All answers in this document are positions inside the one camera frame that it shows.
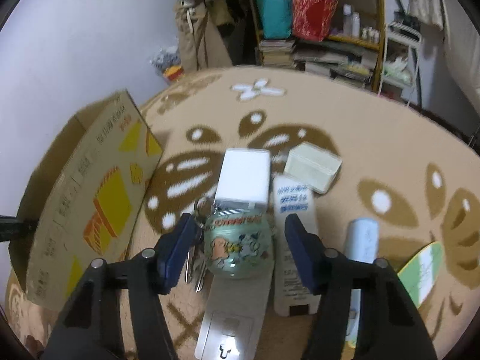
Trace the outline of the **light blue cylindrical device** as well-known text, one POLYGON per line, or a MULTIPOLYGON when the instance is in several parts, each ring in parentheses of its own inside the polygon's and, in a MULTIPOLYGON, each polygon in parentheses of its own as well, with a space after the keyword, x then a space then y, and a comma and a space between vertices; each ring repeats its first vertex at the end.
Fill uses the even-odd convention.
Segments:
MULTIPOLYGON (((349 222, 346 232, 344 254, 347 258, 361 263, 372 263, 377 258, 379 224, 370 218, 359 218, 349 222)), ((350 302, 346 342, 356 347, 360 322, 361 290, 353 289, 350 302)))

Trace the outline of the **white tube with blue text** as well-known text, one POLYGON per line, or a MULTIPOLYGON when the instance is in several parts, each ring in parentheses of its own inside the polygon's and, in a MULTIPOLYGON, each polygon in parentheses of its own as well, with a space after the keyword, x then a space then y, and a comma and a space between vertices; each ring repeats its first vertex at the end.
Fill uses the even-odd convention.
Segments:
POLYGON ((297 230, 318 233, 313 192, 308 186, 285 175, 276 175, 272 182, 275 236, 275 312, 282 317, 314 314, 320 297, 303 286, 295 258, 304 247, 297 230))

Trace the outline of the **brown cardboard box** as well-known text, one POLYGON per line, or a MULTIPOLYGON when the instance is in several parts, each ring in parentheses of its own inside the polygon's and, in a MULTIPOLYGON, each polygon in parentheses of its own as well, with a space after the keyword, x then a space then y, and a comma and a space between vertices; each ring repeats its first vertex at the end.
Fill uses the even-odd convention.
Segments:
POLYGON ((30 302, 60 311, 92 260, 125 258, 162 152, 126 90, 74 114, 19 206, 37 221, 16 272, 30 302))

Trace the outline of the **white package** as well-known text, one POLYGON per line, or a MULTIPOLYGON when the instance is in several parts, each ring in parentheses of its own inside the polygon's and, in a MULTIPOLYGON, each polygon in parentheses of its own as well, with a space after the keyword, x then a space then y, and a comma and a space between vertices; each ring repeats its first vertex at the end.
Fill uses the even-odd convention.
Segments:
POLYGON ((213 278, 194 350, 196 359, 255 357, 271 283, 272 272, 250 279, 213 278))

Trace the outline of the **metal keys with ring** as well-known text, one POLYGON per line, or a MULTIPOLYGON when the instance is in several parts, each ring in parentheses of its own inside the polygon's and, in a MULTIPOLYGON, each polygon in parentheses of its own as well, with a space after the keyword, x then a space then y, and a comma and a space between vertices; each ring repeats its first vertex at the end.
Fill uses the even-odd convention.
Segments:
POLYGON ((196 293, 203 290, 207 263, 204 255, 204 233, 207 221, 213 212, 213 200, 203 195, 193 204, 193 221, 195 223, 195 235, 193 244, 187 254, 185 264, 185 283, 191 284, 196 293))

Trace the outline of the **green cartoon earbuds case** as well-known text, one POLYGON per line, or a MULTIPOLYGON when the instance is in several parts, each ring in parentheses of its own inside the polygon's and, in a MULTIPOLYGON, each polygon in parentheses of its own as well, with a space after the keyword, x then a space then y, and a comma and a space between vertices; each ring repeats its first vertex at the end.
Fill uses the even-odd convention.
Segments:
POLYGON ((273 269, 272 229, 263 211, 218 211, 208 218, 203 239, 208 270, 215 276, 247 279, 273 269))

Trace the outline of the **white rectangular box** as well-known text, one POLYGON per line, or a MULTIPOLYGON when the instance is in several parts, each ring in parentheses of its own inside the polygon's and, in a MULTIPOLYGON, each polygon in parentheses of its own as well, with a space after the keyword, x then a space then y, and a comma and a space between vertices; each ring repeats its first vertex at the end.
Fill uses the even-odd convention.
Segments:
POLYGON ((267 150, 227 149, 214 197, 215 208, 265 212, 269 204, 270 174, 271 155, 267 150))

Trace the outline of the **round green white fan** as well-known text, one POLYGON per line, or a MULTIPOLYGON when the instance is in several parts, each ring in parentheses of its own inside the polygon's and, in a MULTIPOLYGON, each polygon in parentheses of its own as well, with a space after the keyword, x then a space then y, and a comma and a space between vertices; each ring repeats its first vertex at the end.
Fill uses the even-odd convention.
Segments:
POLYGON ((430 295, 443 264, 443 246, 434 241, 417 252, 398 272, 412 302, 419 308, 430 295))

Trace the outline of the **brown beige patterned rug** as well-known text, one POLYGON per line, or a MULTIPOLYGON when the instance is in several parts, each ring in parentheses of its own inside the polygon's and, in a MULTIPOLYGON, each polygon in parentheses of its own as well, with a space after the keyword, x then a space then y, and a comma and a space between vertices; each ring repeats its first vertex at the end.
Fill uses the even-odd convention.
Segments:
POLYGON ((140 111, 163 156, 131 253, 214 194, 228 148, 268 150, 279 175, 306 142, 343 161, 314 198, 323 243, 343 247, 347 224, 369 217, 380 225, 379 255, 396 270, 441 244, 420 314, 440 359, 479 357, 479 151, 441 119, 336 80, 260 67, 186 76, 140 111))

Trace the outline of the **white translucent plastic box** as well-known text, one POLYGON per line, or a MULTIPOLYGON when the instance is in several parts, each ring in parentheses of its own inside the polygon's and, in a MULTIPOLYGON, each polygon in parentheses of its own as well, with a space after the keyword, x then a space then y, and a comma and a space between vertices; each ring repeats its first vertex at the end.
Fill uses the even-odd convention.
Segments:
POLYGON ((303 142, 289 151, 284 173, 318 194, 327 194, 343 160, 329 150, 303 142))

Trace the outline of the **plastic bag of toys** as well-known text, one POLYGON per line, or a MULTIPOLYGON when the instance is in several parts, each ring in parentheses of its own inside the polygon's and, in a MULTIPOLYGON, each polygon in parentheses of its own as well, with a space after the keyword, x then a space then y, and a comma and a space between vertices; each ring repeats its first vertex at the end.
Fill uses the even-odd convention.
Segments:
POLYGON ((169 84, 185 75, 178 46, 160 47, 151 57, 150 63, 156 74, 169 84))

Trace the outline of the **stack of books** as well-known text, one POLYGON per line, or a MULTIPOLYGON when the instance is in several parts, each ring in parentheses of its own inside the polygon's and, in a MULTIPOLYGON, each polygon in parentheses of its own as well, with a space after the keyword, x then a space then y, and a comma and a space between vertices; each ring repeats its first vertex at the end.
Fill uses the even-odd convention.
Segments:
POLYGON ((294 60, 295 40, 264 39, 258 45, 262 66, 270 68, 296 69, 294 60))

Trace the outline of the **yellow wooden shelf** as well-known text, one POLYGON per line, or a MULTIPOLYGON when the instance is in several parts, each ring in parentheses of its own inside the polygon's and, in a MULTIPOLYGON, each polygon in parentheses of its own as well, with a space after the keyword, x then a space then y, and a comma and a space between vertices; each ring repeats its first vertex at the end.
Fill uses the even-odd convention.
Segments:
MULTIPOLYGON (((264 40, 263 26, 256 0, 250 0, 258 45, 264 40)), ((296 69, 345 81, 353 86, 378 90, 385 38, 384 0, 338 0, 328 37, 323 41, 306 41, 293 33, 296 69)))

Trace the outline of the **beige hanging clothes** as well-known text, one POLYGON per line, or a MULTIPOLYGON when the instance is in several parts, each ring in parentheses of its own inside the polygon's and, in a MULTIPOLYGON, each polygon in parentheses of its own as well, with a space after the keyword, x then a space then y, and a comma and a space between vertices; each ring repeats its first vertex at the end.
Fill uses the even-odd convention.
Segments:
POLYGON ((227 47, 203 0, 176 0, 175 23, 185 73, 233 66, 227 47))

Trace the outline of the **teal storage bag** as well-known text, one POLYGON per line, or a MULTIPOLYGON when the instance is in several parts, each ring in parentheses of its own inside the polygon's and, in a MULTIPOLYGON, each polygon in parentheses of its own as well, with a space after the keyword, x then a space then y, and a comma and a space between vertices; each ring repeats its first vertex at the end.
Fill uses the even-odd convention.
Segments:
POLYGON ((292 34, 292 0, 256 0, 264 38, 287 39, 292 34))

